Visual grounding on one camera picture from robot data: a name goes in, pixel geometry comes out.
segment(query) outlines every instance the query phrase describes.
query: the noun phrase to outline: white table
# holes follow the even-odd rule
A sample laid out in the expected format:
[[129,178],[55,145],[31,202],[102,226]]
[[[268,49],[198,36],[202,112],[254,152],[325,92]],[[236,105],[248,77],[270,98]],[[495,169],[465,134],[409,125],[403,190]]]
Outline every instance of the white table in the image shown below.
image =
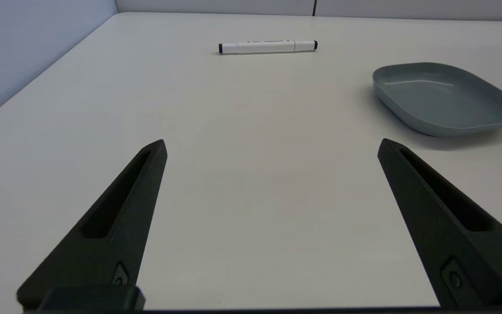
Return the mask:
[[[312,38],[317,52],[218,55]],[[459,66],[502,88],[502,22],[118,14],[0,108],[0,313],[147,143],[169,153],[146,308],[432,306],[377,160],[403,143],[502,222],[502,130],[412,131],[371,73]]]

